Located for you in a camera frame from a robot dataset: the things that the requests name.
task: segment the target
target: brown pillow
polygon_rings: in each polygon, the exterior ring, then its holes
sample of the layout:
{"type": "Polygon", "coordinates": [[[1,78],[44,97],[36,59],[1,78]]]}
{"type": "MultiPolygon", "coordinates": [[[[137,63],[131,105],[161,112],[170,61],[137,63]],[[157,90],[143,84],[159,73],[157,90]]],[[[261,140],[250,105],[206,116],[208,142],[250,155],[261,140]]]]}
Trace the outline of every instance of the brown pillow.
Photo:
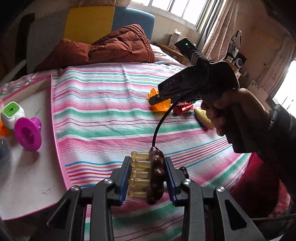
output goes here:
{"type": "Polygon", "coordinates": [[[92,49],[94,47],[90,44],[77,43],[63,38],[47,58],[36,66],[34,72],[87,63],[89,62],[88,54],[92,49]]]}

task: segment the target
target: curtain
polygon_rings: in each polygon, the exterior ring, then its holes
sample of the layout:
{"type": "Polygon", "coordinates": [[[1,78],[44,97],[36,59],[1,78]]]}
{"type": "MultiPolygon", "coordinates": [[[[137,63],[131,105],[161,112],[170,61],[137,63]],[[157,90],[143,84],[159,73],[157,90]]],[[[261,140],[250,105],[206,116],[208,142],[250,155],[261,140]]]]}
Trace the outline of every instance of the curtain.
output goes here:
{"type": "Polygon", "coordinates": [[[223,0],[219,0],[216,5],[215,5],[215,8],[213,9],[213,12],[211,13],[211,17],[210,17],[210,20],[207,22],[207,25],[205,26],[205,29],[203,29],[201,31],[201,34],[202,34],[202,38],[198,44],[198,47],[197,49],[199,51],[202,51],[204,45],[205,45],[205,42],[207,40],[207,38],[209,37],[209,34],[216,22],[216,19],[218,17],[218,14],[221,10],[221,7],[222,7],[222,4],[223,4],[223,0]]]}
{"type": "Polygon", "coordinates": [[[281,48],[276,52],[269,70],[260,82],[260,86],[267,94],[280,83],[291,61],[294,59],[295,41],[288,35],[285,36],[281,48]]]}
{"type": "Polygon", "coordinates": [[[237,0],[224,0],[214,26],[207,38],[202,53],[210,61],[224,59],[237,18],[237,0]]]}
{"type": "Polygon", "coordinates": [[[273,88],[273,90],[269,94],[269,96],[271,98],[273,98],[275,96],[275,94],[277,93],[277,91],[281,87],[281,84],[284,82],[284,80],[285,80],[285,78],[286,78],[286,76],[288,74],[288,71],[289,71],[289,68],[290,68],[290,64],[293,61],[296,61],[296,46],[295,46],[294,54],[292,55],[292,58],[291,58],[291,61],[290,61],[289,65],[288,65],[288,67],[284,70],[284,73],[283,73],[282,77],[280,78],[279,82],[276,84],[276,86],[273,88]]]}

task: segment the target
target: window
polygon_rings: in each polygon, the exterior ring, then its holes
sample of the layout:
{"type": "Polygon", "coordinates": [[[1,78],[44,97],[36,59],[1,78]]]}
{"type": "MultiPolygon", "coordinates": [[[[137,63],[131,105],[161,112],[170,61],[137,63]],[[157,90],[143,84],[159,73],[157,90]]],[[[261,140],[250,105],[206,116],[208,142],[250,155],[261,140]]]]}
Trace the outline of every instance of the window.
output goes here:
{"type": "Polygon", "coordinates": [[[194,25],[196,28],[198,19],[210,0],[132,0],[132,3],[147,7],[148,12],[161,9],[168,14],[179,17],[194,25]]]}
{"type": "Polygon", "coordinates": [[[290,114],[296,116],[296,61],[289,67],[289,71],[273,98],[276,104],[281,104],[290,114]]]}

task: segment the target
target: yellow headboard panel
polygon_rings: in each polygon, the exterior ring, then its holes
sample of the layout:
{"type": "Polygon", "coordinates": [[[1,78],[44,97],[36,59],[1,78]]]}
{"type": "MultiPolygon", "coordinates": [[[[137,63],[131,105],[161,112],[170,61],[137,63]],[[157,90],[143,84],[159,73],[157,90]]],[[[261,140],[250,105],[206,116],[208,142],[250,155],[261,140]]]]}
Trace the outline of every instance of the yellow headboard panel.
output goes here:
{"type": "Polygon", "coordinates": [[[64,38],[91,44],[111,33],[115,7],[91,6],[70,10],[64,38]]]}

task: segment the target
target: black cable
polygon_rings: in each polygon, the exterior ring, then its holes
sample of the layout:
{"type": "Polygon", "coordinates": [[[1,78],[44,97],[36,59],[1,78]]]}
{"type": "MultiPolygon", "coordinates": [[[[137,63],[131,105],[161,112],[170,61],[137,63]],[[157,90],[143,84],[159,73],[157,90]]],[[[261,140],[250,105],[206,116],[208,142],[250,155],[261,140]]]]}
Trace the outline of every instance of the black cable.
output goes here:
{"type": "Polygon", "coordinates": [[[294,219],[296,218],[296,215],[289,215],[289,216],[283,216],[283,217],[265,217],[265,218],[251,218],[252,221],[280,221],[280,220],[288,220],[288,219],[294,219]]]}
{"type": "Polygon", "coordinates": [[[152,146],[155,146],[155,141],[156,141],[156,136],[158,133],[158,130],[161,126],[161,124],[163,123],[163,121],[165,120],[165,118],[169,115],[169,113],[172,111],[172,109],[178,104],[178,101],[176,101],[175,103],[173,103],[170,108],[166,111],[166,113],[164,114],[164,116],[160,119],[159,123],[157,124],[157,127],[154,131],[154,135],[153,135],[153,139],[152,139],[152,146]]]}

